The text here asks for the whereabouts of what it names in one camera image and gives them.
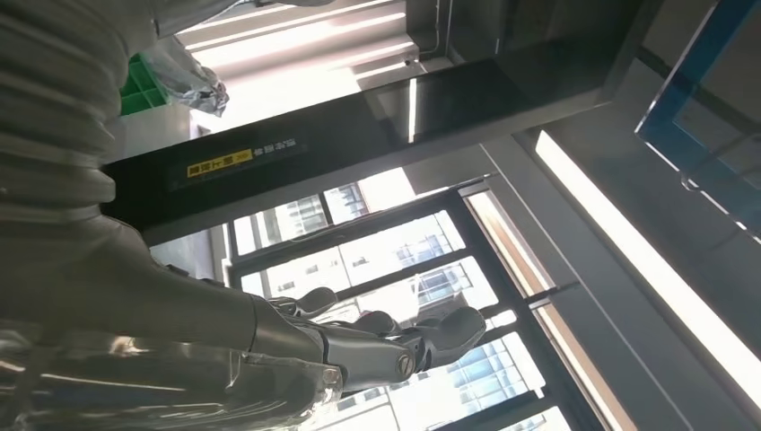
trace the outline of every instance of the protective cover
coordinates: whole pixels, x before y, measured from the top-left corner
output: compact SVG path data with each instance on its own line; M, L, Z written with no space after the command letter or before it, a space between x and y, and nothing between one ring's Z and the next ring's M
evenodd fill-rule
M342 385L322 364L0 321L3 431L295 429Z
M221 117L230 96L208 67L201 66L175 36L142 53L171 101Z

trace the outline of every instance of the fluorescent light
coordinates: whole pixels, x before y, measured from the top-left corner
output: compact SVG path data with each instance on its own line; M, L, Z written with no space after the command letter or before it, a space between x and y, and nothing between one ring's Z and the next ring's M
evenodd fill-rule
M263 16L263 15L269 15L271 13L282 12L282 11L286 11L288 9L293 9L294 7L296 7L296 6L291 5L291 4L284 4L282 6L270 7L270 8L261 10L261 11L256 11L256 12L252 12L252 13L245 13L245 14L239 15L239 16L233 16L232 18L226 18L224 20L213 21L213 22L205 22L203 24L198 24L196 26L190 27L187 30L180 31L178 34L189 33L191 31L196 31L196 30L208 29L210 27L216 27L216 26L219 26L219 25L225 25L225 24L229 24L231 22L248 20L248 18L255 18L257 16Z
M369 72L363 72L361 74L357 74L357 75L354 76L354 78L357 81L359 81L360 79L366 79L366 78L369 78L371 76L385 74L386 72L390 72L392 70L401 69L401 68L403 68L406 65L407 64L404 63L404 62L402 62L402 63L396 63L395 65L381 67L381 68L378 68L378 69L371 70Z
M761 407L761 361L545 132L539 137L537 154L738 386Z
M409 136L408 143L415 142L415 132L417 126L417 78L409 81Z
M314 22L287 31L270 33L260 38L240 40L230 45L198 51L193 54L193 57L209 67L225 66L244 60L251 60L252 58L265 57L286 51L287 49L302 47L351 31L372 27L373 25L401 20L405 16L407 16L405 13L393 13L338 27L326 22Z
M193 49L197 49L197 48L209 47L209 46L216 45L216 44L219 44L219 43L229 42L230 40L238 40L238 39L247 38L249 36L256 36L258 34L267 33L267 32L274 31L274 30L286 29L288 27L293 27L294 25L297 25L297 24L304 24L306 22L318 21L318 20L321 20L323 18L328 18L328 17L331 17L331 16L339 15L341 13L351 12L351 11L363 9L363 8L366 8L366 7L375 6L376 4L388 3L390 1L393 1L393 0L374 0L372 2L367 2L367 3L363 3L363 4L356 4L354 6L344 7L342 9L336 9L335 11L324 12L324 13L317 13L317 14L314 14L314 15L311 15L311 16L306 16L306 17L299 18L299 19L296 19L296 20L291 20L291 21L286 21L286 22L279 22L277 24L267 25L267 26L264 26L264 27L260 27L258 29L249 30L249 31L242 31L240 33L231 34L230 36L224 36L224 37L221 37L221 38L207 40L205 42L195 43L193 45L186 46L186 48L188 50L193 50Z

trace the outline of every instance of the glass pane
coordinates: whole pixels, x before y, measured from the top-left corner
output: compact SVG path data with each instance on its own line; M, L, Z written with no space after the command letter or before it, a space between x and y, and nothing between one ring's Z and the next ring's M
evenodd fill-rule
M465 258L343 301L316 321L356 321L365 312L382 311L406 328L417 321L440 319L466 305L480 309L495 303L497 297L476 260ZM510 323L514 321L514 314L500 314L491 320L491 324L494 326L496 321Z
M553 407L532 418L528 418L502 431L570 431L568 422L565 421L560 409Z
M300 298L317 287L340 292L349 287L338 248L294 259L242 279L243 291L265 298Z
M475 348L455 364L429 370L424 375L413 375L409 382L385 389L365 391L355 395L350 401L342 400L339 405L340 411L335 413L335 416L327 415L321 418L318 424L307 429L349 429L344 426L347 418L351 418L352 424L362 424L363 427L371 429L431 430L529 391L524 374L517 370L510 374L504 370L494 371L490 366L495 359L495 352L500 350L498 346L502 346L503 350L507 349L511 355L520 357L520 352L512 351L515 348L512 335ZM372 412L380 408L390 408L396 413L390 422L384 422L384 427L371 422L371 418L374 418L371 416ZM532 419L533 422L527 420L519 424L524 428L508 429L534 429L525 426L538 426L543 423L559 426L537 429L565 429L562 427L562 416L559 419L551 418L549 412L543 415L537 415Z
M425 262L464 247L446 212L429 215L413 222L393 227L360 240L340 245L346 262L346 272L353 286L382 277L416 263ZM445 283L444 275L422 280L426 289ZM445 293L432 295L445 296Z
M370 214L361 183L352 183L325 192L334 224L342 224Z
M308 196L234 222L241 256L328 227L319 196Z

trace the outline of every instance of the label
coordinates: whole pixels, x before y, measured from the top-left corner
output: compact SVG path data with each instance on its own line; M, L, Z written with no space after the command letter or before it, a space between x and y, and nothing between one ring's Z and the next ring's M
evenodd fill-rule
M254 160L252 150L243 150L238 153L227 154L205 162L191 164L187 168L188 178L198 177L210 172L220 171L221 169L231 168L235 165Z

